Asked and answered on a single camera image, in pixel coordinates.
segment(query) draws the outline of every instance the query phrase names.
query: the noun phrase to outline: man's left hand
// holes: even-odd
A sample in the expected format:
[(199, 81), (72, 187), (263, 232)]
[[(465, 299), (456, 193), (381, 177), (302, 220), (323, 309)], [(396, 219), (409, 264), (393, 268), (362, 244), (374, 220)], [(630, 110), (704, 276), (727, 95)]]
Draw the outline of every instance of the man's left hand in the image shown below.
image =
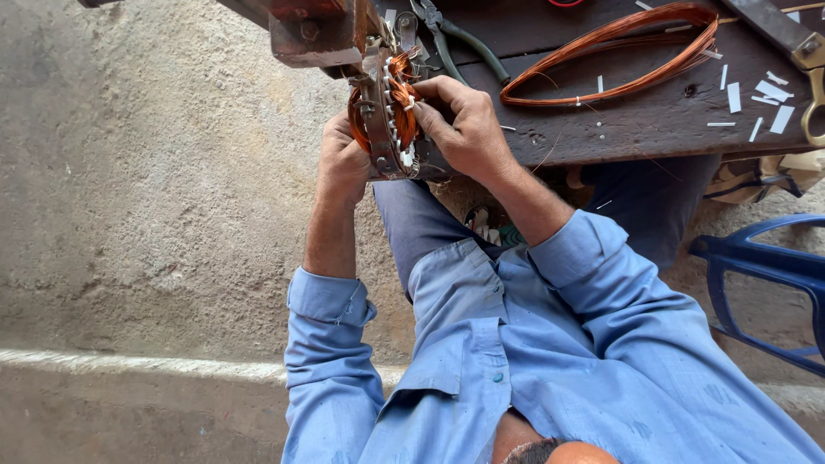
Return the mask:
[(369, 176), (370, 156), (352, 139), (347, 110), (341, 111), (323, 127), (316, 201), (344, 201), (355, 210)]

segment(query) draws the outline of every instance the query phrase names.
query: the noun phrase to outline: light blue shirt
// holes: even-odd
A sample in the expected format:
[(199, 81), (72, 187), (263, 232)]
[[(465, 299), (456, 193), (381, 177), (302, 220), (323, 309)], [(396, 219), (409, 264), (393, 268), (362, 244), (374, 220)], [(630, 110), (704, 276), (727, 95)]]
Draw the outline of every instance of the light blue shirt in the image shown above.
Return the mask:
[(817, 444), (710, 337), (611, 219), (577, 211), (496, 262), (472, 239), (412, 270), (417, 341), (388, 400), (361, 342), (360, 281), (299, 268), (285, 353), (283, 462), (490, 462), (512, 405), (545, 437), (620, 461), (825, 462)]

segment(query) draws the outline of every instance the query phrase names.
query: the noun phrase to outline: blue jeans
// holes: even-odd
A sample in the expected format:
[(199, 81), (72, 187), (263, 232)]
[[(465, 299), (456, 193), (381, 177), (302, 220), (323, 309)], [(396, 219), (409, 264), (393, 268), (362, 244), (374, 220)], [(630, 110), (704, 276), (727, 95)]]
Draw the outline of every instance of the blue jeans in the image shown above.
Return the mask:
[[(582, 182), (596, 190), (584, 210), (616, 221), (628, 233), (627, 244), (636, 253), (659, 270), (669, 268), (721, 158), (710, 154), (657, 159), (656, 163), (642, 159), (586, 166)], [(507, 250), (461, 224), (424, 181), (375, 182), (373, 193), (408, 299), (413, 267), (443, 246), (472, 238), (491, 259)]]

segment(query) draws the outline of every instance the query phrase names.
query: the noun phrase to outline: man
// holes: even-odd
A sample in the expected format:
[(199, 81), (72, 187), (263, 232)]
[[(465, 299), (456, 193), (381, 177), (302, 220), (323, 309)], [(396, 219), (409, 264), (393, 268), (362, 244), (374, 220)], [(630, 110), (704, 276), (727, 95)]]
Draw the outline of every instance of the man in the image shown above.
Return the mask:
[(486, 93), (446, 77), (415, 87), (456, 114), (449, 125), (417, 103), (421, 127), (529, 247), (485, 243), (422, 183), (373, 184), (417, 321), (384, 402), (361, 343), (376, 309), (356, 280), (353, 211), (370, 162), (344, 113), (330, 120), (287, 302), (283, 462), (825, 462), (719, 350), (696, 302), (657, 277), (719, 157), (662, 163), (681, 180), (647, 161), (586, 171), (587, 209), (612, 202), (607, 217), (575, 211), (518, 165)]

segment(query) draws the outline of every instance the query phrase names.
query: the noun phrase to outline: pliers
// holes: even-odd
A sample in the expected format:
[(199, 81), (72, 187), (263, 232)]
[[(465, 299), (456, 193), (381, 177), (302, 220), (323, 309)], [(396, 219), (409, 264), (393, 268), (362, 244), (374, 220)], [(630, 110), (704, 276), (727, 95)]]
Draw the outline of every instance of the pliers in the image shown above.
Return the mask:
[(447, 46), (447, 39), (444, 34), (457, 37), (467, 45), (473, 47), (481, 57), (484, 58), (487, 66), (493, 70), (493, 73), (496, 74), (496, 79), (498, 79), (498, 82), (502, 85), (510, 82), (510, 74), (504, 69), (504, 65), (498, 60), (498, 57), (476, 36), (444, 19), (441, 12), (436, 9), (436, 6), (433, 5), (430, 0), (421, 0), (420, 5), (416, 0), (410, 0), (410, 4), (415, 15), (424, 21), (427, 29), (432, 32), (432, 38), (436, 42), (438, 56), (441, 57), (441, 62), (444, 63), (444, 67), (447, 69), (447, 74), (449, 74), (450, 77), (469, 87), (467, 81), (464, 80), (464, 76), (461, 75), (459, 69), (456, 68), (455, 63), (453, 63), (452, 56), (450, 56), (450, 48)]

